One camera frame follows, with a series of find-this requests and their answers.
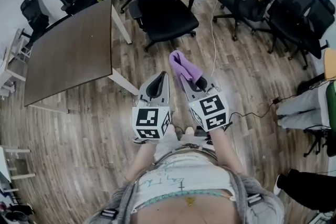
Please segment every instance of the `strap buckle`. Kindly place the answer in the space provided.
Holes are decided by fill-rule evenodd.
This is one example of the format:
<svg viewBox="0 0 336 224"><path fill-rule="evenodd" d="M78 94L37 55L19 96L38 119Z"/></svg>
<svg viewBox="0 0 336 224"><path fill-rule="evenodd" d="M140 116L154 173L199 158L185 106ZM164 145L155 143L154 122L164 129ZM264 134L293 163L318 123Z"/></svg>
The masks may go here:
<svg viewBox="0 0 336 224"><path fill-rule="evenodd" d="M105 219L110 219L110 220L115 220L115 218L117 217L118 214L118 210L113 209L113 208L109 208L109 209L105 209L102 212L100 212L100 218L105 218Z"/></svg>

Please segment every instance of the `person's arm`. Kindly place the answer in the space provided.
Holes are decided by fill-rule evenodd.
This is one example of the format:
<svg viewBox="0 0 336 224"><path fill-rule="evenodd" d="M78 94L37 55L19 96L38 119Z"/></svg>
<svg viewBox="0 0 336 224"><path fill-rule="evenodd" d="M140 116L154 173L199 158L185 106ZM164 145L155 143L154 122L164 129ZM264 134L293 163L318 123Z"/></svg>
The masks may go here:
<svg viewBox="0 0 336 224"><path fill-rule="evenodd" d="M128 181L133 181L136 176L142 170L149 168L152 163L154 163L154 153L156 150L156 144L147 143L141 145L135 160L133 161L131 167L128 169L125 178Z"/></svg>
<svg viewBox="0 0 336 224"><path fill-rule="evenodd" d="M241 161L222 128L210 131L210 136L215 148L219 165L225 165L235 171L237 174L247 175Z"/></svg>

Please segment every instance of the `gray pants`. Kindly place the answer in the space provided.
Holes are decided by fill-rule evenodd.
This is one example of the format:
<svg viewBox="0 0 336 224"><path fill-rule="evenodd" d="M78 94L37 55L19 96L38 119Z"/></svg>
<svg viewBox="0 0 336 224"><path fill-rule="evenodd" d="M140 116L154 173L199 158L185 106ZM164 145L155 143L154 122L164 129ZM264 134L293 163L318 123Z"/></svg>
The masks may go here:
<svg viewBox="0 0 336 224"><path fill-rule="evenodd" d="M318 88L315 88L306 91L282 103L277 110L277 115L285 115L285 117L278 121L278 125L283 128L302 130L315 125L322 125L318 90ZM298 112L307 110L310 111L298 114ZM313 127L311 129L319 130L323 127Z"/></svg>

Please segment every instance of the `black pants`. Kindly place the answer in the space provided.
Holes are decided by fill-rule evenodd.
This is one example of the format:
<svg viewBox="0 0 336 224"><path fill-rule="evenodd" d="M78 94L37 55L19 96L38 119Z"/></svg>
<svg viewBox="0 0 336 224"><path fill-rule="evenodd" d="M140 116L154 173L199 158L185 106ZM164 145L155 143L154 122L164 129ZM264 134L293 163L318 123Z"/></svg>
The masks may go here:
<svg viewBox="0 0 336 224"><path fill-rule="evenodd" d="M292 169L288 176L279 176L277 186L312 210L330 212L336 209L336 177Z"/></svg>

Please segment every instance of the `white shirt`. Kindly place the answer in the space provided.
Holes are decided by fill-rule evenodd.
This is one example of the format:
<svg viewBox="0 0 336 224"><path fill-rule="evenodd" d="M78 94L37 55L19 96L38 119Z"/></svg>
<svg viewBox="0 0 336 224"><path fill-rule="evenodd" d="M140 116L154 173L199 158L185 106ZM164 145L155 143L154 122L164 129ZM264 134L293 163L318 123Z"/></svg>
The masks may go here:
<svg viewBox="0 0 336 224"><path fill-rule="evenodd" d="M157 196L181 190L225 189L235 198L230 176L201 153L176 154L139 179L134 208Z"/></svg>

